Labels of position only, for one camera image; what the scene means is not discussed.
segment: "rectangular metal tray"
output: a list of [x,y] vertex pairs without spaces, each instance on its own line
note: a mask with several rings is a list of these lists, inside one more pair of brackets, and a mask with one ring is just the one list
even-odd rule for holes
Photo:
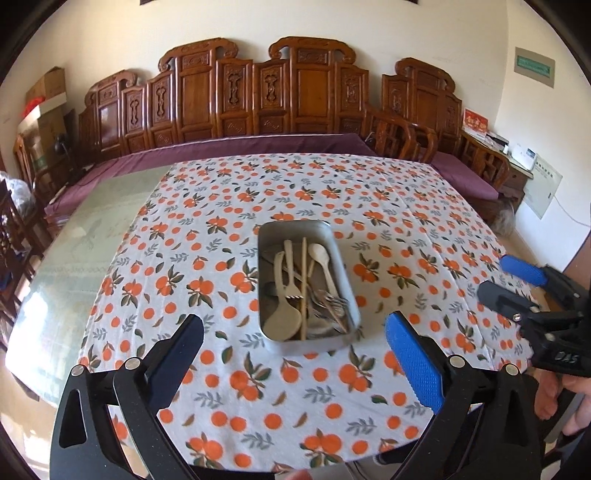
[[[281,245],[284,240],[291,240],[294,244],[300,244],[304,237],[307,238],[308,245],[313,243],[320,244],[329,253],[329,268],[333,274],[333,279],[340,297],[349,302],[349,314],[352,326],[349,333],[334,337],[277,342],[271,340],[262,332],[262,325],[264,325],[266,319],[269,318],[277,307],[277,302],[262,292],[265,282],[273,280],[273,273],[272,265],[266,262],[266,260],[263,260],[260,254],[272,246],[278,246],[277,250],[282,249]],[[300,262],[296,252],[300,251],[301,248],[294,247],[294,263],[297,265]],[[361,324],[361,316],[330,225],[321,220],[292,220],[265,223],[261,226],[258,234],[258,252],[259,328],[261,329],[266,349],[279,355],[304,355],[305,353],[327,352],[349,346]],[[322,269],[317,265],[315,273],[319,273],[319,271],[322,271]]]

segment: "green sign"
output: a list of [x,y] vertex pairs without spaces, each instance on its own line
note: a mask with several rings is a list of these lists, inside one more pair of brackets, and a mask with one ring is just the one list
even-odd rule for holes
[[526,70],[530,70],[531,72],[537,73],[539,75],[543,75],[544,77],[551,78],[550,73],[552,68],[548,65],[540,63],[539,61],[517,55],[517,66]]

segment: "wooden chopstick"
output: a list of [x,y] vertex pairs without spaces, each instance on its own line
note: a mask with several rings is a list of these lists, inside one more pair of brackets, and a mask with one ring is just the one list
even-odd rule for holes
[[308,245],[306,237],[301,241],[301,302],[300,302],[300,313],[301,313],[301,329],[300,329],[300,340],[306,339],[308,320],[306,315],[307,307],[307,295],[308,295],[308,276],[306,275],[306,261],[308,259]]

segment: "glass table top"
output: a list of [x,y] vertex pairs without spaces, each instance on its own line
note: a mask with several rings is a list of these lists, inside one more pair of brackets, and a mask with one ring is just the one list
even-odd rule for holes
[[7,368],[57,406],[90,308],[125,232],[169,167],[103,181],[46,252],[12,330]]

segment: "human hand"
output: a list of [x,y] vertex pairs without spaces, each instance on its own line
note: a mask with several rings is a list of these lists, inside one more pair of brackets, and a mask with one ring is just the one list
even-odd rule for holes
[[553,372],[539,371],[536,375],[540,386],[535,394],[534,410],[541,420],[550,419],[558,410],[558,395],[562,387],[575,392],[584,393],[585,397],[578,410],[569,418],[562,429],[565,435],[574,435],[591,423],[591,378],[564,375],[562,381]]

